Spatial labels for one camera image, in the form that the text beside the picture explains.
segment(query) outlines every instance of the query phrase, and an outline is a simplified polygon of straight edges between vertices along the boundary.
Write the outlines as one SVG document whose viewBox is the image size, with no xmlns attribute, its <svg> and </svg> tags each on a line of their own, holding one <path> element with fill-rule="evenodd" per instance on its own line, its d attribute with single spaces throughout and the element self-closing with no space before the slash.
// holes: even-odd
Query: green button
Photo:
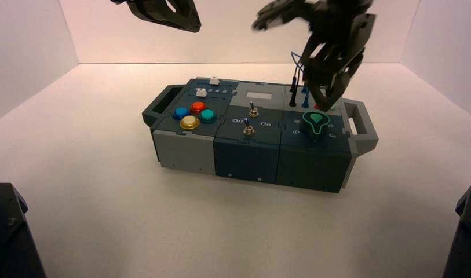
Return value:
<svg viewBox="0 0 471 278">
<path fill-rule="evenodd" d="M 213 112 L 213 110 L 206 109 L 201 111 L 201 114 L 199 114 L 199 119 L 203 123 L 211 123 L 217 119 L 217 115 L 215 112 Z"/>
<path fill-rule="evenodd" d="M 318 123 L 318 122 L 320 122 L 320 120 L 322 120 L 322 115 L 321 114 L 311 114 L 311 119 L 315 123 Z"/>
</svg>

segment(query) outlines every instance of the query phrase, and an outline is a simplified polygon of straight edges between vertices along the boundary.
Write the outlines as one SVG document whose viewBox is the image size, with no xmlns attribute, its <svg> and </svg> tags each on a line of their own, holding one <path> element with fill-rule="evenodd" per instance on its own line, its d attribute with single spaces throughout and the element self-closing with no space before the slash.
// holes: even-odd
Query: round arcade button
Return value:
<svg viewBox="0 0 471 278">
<path fill-rule="evenodd" d="M 201 111 L 205 110 L 206 104 L 202 101 L 197 101 L 193 104 L 191 104 L 191 107 L 189 110 L 191 110 L 191 113 L 193 114 L 199 114 Z"/>
<path fill-rule="evenodd" d="M 213 123 L 217 119 L 217 115 L 213 110 L 206 109 L 201 111 L 199 119 L 203 123 Z"/>
<path fill-rule="evenodd" d="M 195 129 L 199 126 L 199 119 L 192 115 L 189 115 L 184 117 L 179 123 L 179 125 L 183 129 Z"/>
<path fill-rule="evenodd" d="M 182 118 L 189 115 L 189 110 L 185 107 L 177 107 L 174 113 L 172 114 L 172 118 L 176 120 L 181 120 Z"/>
</svg>

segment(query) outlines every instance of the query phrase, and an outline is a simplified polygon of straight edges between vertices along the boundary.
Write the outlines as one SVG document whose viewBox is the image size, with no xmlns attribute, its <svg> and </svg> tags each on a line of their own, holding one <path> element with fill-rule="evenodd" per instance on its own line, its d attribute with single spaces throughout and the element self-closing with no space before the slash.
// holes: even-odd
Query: white backdrop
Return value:
<svg viewBox="0 0 471 278">
<path fill-rule="evenodd" d="M 402 63 L 471 114 L 471 0 L 423 0 Z"/>
<path fill-rule="evenodd" d="M 77 64 L 58 0 L 0 0 L 0 117 Z"/>
<path fill-rule="evenodd" d="M 290 62 L 301 52 L 308 25 L 294 20 L 260 34 L 251 29 L 269 0 L 195 0 L 198 34 L 141 21 L 126 4 L 60 0 L 81 63 Z M 419 0 L 375 0 L 378 15 L 366 62 L 398 62 Z"/>
</svg>

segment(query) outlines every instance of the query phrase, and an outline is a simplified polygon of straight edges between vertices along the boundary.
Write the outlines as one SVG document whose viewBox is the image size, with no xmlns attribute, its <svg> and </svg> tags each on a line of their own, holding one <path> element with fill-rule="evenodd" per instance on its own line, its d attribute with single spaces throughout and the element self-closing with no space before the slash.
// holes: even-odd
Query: teal button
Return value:
<svg viewBox="0 0 471 278">
<path fill-rule="evenodd" d="M 212 123 L 217 119 L 217 115 L 213 110 L 205 109 L 199 114 L 199 119 L 203 123 Z"/>
</svg>

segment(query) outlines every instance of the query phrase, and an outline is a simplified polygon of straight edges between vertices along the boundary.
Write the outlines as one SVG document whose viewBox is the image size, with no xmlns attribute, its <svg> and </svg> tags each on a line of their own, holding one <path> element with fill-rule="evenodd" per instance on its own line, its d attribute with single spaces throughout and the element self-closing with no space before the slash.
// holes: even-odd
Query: gray rectangle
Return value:
<svg viewBox="0 0 471 278">
<path fill-rule="evenodd" d="M 262 100 L 270 100 L 273 95 L 268 93 L 247 92 L 246 97 L 260 98 Z"/>
<path fill-rule="evenodd" d="M 214 137 L 163 130 L 153 136 L 162 167 L 215 175 Z"/>
</svg>

